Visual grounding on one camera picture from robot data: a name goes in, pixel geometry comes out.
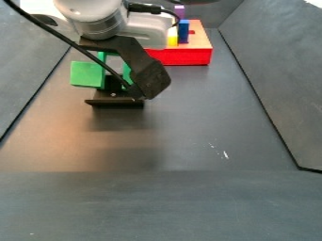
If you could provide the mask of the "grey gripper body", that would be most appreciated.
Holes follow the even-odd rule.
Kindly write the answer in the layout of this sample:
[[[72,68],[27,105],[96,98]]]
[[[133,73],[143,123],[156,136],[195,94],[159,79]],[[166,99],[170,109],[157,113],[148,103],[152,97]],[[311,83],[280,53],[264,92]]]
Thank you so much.
[[[167,13],[149,14],[131,12],[120,36],[132,37],[143,48],[164,49],[167,46],[167,31],[172,26],[172,17]]]

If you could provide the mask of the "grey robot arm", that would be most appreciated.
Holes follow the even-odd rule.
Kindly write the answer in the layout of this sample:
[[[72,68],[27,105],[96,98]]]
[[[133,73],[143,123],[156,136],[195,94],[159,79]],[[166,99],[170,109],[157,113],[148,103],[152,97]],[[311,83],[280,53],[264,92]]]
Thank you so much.
[[[160,5],[131,0],[19,0],[19,7],[72,40],[135,38],[163,49],[172,17]]]

